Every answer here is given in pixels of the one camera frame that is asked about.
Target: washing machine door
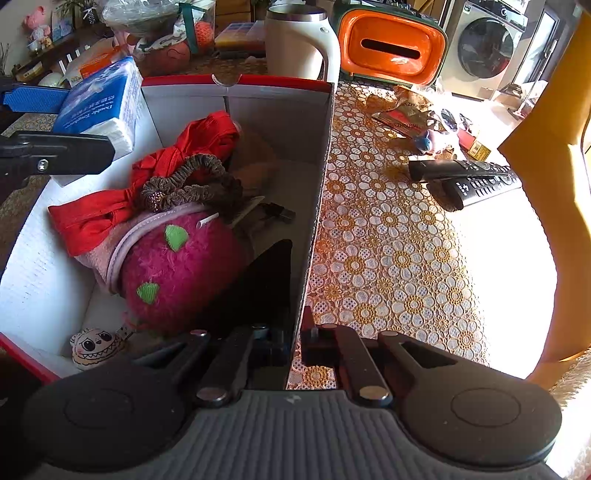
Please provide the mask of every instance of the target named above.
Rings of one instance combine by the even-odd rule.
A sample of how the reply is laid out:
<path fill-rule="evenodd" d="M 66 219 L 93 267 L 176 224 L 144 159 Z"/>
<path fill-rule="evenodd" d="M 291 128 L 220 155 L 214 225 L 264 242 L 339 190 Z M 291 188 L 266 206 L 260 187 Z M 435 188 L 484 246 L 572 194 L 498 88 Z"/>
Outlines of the washing machine door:
<path fill-rule="evenodd" d="M 496 18 L 479 18 L 461 33 L 457 55 L 470 75 L 489 79 L 502 73 L 514 51 L 513 37 Z"/>

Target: cardboard box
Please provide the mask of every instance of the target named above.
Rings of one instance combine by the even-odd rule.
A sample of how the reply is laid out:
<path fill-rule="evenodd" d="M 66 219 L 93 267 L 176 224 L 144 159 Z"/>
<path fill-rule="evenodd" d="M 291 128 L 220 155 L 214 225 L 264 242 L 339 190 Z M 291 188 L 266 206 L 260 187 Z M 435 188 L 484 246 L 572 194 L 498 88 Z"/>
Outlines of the cardboard box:
<path fill-rule="evenodd" d="M 502 93 L 499 92 L 498 90 L 495 90 L 495 93 L 493 93 L 491 100 L 493 102 L 497 102 L 500 103 L 502 105 L 505 105 L 507 108 L 514 108 L 514 109 L 518 109 L 519 106 L 521 105 L 521 97 L 516 97 L 515 95 L 509 95 L 508 93 Z"/>
<path fill-rule="evenodd" d="M 291 288 L 296 328 L 304 305 L 320 193 L 330 142 L 332 85 L 314 80 L 243 75 L 233 86 L 214 77 L 186 75 L 147 79 L 132 153 L 100 175 L 49 181 L 16 241 L 0 282 L 0 346 L 44 382 L 78 373 L 69 339 L 85 326 L 115 331 L 125 300 L 103 293 L 90 269 L 68 257 L 47 213 L 91 192 L 125 188 L 132 163 L 171 145 L 192 120 L 226 110 L 256 129 L 280 159 L 264 192 L 267 201 L 296 212 L 257 236 L 258 255 L 275 242 L 293 241 Z"/>

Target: red fabric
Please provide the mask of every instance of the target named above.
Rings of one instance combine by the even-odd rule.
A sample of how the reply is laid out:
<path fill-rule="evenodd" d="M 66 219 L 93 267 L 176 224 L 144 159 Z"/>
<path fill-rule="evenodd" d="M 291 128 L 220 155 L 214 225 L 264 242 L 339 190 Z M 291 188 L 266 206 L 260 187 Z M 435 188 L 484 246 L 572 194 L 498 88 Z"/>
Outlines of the red fabric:
<path fill-rule="evenodd" d="M 125 190 L 91 193 L 74 202 L 48 208 L 56 230 L 76 257 L 100 245 L 111 229 L 137 214 L 136 199 L 152 177 L 170 177 L 184 160 L 197 153 L 228 159 L 238 140 L 238 130 L 223 111 L 188 124 L 174 145 L 158 150 L 134 163 L 131 185 Z M 188 183 L 204 183 L 204 172 L 196 171 Z"/>

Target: black remote control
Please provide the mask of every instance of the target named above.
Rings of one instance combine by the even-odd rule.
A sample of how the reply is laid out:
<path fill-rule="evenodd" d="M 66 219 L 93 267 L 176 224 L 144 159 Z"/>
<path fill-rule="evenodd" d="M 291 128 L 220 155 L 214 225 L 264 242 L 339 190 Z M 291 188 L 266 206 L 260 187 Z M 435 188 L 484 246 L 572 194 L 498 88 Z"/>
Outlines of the black remote control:
<path fill-rule="evenodd" d="M 507 175 L 503 165 L 476 160 L 414 160 L 408 162 L 408 171 L 412 181 Z"/>
<path fill-rule="evenodd" d="M 441 186 L 447 198 L 458 210 L 521 187 L 521 180 L 510 167 L 499 167 L 505 169 L 504 175 L 448 179 L 443 180 Z"/>

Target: table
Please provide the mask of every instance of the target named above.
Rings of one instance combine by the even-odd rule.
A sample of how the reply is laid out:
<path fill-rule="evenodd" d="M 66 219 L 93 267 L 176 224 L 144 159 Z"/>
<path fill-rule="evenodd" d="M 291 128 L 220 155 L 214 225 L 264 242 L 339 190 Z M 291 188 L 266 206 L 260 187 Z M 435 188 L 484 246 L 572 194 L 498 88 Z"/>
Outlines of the table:
<path fill-rule="evenodd" d="M 266 66 L 200 59 L 184 73 L 233 83 L 239 72 Z M 539 221 L 521 190 L 449 213 L 412 183 L 408 143 L 368 111 L 368 99 L 393 100 L 393 88 L 339 83 L 306 305 L 317 323 L 367 337 L 394 329 L 525 377 L 540 356 L 556 285 Z M 486 125 L 491 148 L 514 127 L 495 104 L 453 101 Z M 504 161 L 497 152 L 492 159 Z M 288 387 L 334 388 L 334 373 L 304 367 L 297 345 Z"/>

